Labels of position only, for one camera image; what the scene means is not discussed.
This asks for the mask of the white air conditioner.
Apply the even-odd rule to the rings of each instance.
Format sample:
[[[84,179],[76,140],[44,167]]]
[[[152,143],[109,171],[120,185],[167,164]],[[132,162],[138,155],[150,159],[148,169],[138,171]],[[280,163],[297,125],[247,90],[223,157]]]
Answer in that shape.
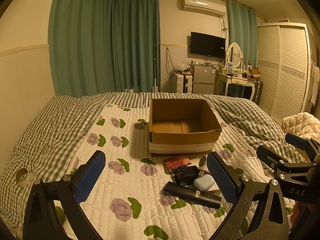
[[[182,0],[182,9],[216,17],[224,17],[226,6],[205,0]]]

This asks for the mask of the oval white mirror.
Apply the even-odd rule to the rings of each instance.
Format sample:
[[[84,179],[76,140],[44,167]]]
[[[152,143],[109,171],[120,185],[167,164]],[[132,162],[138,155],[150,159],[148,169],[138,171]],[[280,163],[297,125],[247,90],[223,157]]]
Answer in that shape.
[[[236,42],[231,43],[227,49],[226,62],[232,63],[233,68],[239,68],[243,59],[244,56],[240,46]]]

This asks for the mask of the white dressing table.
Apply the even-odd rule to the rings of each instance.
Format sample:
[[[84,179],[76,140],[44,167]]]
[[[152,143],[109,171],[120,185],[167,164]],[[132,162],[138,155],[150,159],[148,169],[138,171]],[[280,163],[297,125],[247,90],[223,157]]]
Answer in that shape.
[[[215,78],[215,85],[214,85],[214,94],[216,95],[224,95],[227,96],[228,94],[228,87],[230,85],[239,85],[242,87],[242,94],[241,96],[244,96],[244,88],[245,87],[251,87],[251,96],[250,100],[253,99],[254,93],[255,93],[255,80],[251,79],[245,79],[242,77],[237,76],[229,76],[227,74],[223,73],[217,73]]]

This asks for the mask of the cream quilted blanket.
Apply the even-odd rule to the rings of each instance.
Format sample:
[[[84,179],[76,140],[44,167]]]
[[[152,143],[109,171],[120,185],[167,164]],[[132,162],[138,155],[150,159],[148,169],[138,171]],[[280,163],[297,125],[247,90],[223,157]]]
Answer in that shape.
[[[307,112],[285,117],[282,120],[281,129],[284,133],[319,141],[320,121]]]

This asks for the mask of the white bottle red cap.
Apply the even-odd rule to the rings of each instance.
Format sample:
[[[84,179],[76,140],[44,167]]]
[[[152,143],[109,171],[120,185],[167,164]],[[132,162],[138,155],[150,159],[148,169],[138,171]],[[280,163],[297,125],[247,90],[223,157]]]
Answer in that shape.
[[[204,155],[199,159],[199,168],[204,168],[207,166],[207,156]]]

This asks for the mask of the black power adapter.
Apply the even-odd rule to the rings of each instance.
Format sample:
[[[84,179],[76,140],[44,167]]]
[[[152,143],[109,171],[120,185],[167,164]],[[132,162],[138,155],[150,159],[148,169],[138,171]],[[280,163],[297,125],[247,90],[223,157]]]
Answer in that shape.
[[[175,181],[178,185],[193,185],[194,180],[199,176],[197,166],[180,167],[175,171]]]

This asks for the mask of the silver mini fridge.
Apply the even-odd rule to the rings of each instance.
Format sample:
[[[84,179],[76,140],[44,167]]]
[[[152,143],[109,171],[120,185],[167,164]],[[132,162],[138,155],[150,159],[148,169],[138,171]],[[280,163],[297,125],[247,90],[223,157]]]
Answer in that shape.
[[[214,94],[215,67],[191,66],[193,70],[193,94]]]

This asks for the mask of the tape roll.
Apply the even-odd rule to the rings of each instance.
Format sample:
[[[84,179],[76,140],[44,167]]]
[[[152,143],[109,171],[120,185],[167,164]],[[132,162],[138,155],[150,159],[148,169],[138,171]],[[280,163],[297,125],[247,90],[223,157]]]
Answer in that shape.
[[[30,172],[26,168],[18,170],[15,177],[18,186],[21,188],[26,187],[30,179],[30,175]]]

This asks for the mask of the light blue earbuds case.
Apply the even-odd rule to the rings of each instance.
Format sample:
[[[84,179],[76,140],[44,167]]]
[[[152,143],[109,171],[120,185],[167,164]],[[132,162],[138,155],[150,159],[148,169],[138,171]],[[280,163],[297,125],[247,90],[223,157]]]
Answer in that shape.
[[[202,176],[197,177],[194,180],[194,186],[199,191],[208,191],[213,185],[215,184],[215,181],[213,177],[210,174],[205,173]]]

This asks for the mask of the shiny reddish card box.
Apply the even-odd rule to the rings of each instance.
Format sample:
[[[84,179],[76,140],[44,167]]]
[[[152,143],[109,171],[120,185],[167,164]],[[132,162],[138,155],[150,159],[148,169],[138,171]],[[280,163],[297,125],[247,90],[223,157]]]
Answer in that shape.
[[[191,160],[184,156],[175,156],[163,160],[164,166],[169,172],[172,172],[180,167],[185,167],[191,164]]]

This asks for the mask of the white louvered wardrobe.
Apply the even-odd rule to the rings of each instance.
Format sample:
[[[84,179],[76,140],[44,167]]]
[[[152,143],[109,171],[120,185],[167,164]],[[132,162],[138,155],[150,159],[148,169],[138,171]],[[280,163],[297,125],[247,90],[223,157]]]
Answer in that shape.
[[[310,56],[306,24],[258,26],[257,68],[263,82],[259,107],[278,123],[306,109]]]

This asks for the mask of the black remote control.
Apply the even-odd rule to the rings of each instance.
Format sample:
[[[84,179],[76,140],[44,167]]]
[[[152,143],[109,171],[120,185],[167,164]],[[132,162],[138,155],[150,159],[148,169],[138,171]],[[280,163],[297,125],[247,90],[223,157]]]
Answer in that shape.
[[[183,200],[194,202],[202,206],[219,209],[221,206],[221,197],[210,193],[201,192],[186,186],[177,185],[171,181],[163,187],[163,191],[172,194]]]

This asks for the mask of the large green curtain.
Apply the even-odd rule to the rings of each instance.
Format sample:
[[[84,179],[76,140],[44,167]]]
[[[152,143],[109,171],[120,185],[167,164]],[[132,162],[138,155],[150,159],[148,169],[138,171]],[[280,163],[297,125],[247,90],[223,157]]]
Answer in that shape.
[[[161,83],[159,0],[53,0],[48,43],[56,95]]]

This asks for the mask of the white suitcase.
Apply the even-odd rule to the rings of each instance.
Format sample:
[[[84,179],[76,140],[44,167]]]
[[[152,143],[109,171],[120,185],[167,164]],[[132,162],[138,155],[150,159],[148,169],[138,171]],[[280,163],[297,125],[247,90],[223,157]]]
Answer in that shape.
[[[193,77],[190,73],[175,74],[172,76],[173,93],[192,93]]]

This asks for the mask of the open cardboard box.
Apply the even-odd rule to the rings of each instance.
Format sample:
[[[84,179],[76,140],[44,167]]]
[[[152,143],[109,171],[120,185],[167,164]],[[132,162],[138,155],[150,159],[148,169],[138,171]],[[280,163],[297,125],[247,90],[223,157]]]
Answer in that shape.
[[[213,109],[204,99],[151,100],[151,154],[209,153],[221,132]]]

